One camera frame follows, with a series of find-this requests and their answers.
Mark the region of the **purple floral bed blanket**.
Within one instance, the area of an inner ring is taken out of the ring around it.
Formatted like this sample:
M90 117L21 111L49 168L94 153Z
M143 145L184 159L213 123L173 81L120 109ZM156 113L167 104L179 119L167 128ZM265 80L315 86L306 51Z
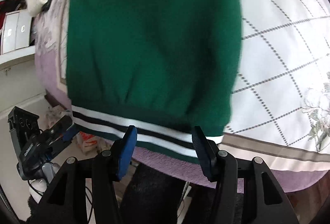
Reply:
M329 0L241 0L242 57L232 119L220 149L261 156L285 192L329 170ZM37 17L36 70L48 95L71 109L65 69L69 0ZM197 164L137 147L134 158L162 173L214 187Z

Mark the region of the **green varsity jacket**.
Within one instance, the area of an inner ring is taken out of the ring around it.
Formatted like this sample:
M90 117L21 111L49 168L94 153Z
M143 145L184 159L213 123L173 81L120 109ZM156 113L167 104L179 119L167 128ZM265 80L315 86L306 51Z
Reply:
M70 0L67 90L83 132L197 163L219 142L241 49L240 0Z

